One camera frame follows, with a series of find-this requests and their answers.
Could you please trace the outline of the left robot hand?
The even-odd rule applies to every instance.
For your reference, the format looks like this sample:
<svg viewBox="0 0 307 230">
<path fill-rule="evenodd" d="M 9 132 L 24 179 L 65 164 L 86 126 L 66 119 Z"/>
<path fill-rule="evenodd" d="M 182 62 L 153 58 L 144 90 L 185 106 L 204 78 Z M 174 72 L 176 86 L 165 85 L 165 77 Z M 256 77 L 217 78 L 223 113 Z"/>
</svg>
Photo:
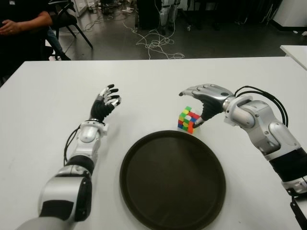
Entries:
<svg viewBox="0 0 307 230">
<path fill-rule="evenodd" d="M 90 119 L 103 123 L 103 120 L 121 104 L 121 97 L 115 95 L 116 92 L 118 89 L 114 84 L 110 84 L 97 95 L 90 111 Z"/>
</svg>

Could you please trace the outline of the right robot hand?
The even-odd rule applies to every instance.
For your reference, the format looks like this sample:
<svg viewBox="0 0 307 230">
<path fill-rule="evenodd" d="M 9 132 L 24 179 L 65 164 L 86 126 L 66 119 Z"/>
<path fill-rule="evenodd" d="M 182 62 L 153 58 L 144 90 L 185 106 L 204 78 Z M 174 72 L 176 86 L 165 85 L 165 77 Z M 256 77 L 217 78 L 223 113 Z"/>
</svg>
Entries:
<svg viewBox="0 0 307 230">
<path fill-rule="evenodd" d="M 179 96 L 191 96 L 199 100 L 203 105 L 201 116 L 193 124 L 194 128 L 201 126 L 205 121 L 222 113 L 225 101 L 235 97 L 228 89 L 215 84 L 192 86 L 181 91 Z"/>
</svg>

